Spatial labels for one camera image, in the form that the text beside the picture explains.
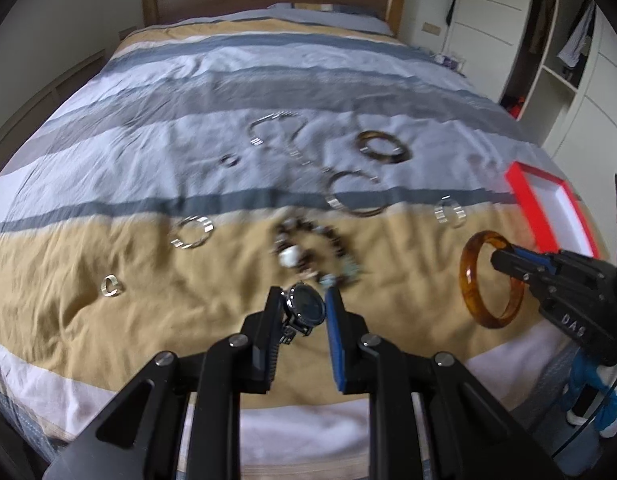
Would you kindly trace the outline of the blue gloved right hand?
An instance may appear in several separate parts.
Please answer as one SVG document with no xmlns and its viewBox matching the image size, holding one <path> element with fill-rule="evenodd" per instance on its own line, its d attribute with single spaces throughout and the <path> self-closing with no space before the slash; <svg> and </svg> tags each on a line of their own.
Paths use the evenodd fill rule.
<svg viewBox="0 0 617 480">
<path fill-rule="evenodd" d="M 583 426 L 597 406 L 601 408 L 593 418 L 593 427 L 604 439 L 617 433 L 617 364 L 604 366 L 583 350 L 579 350 L 571 364 L 560 408 L 567 423 Z"/>
</svg>

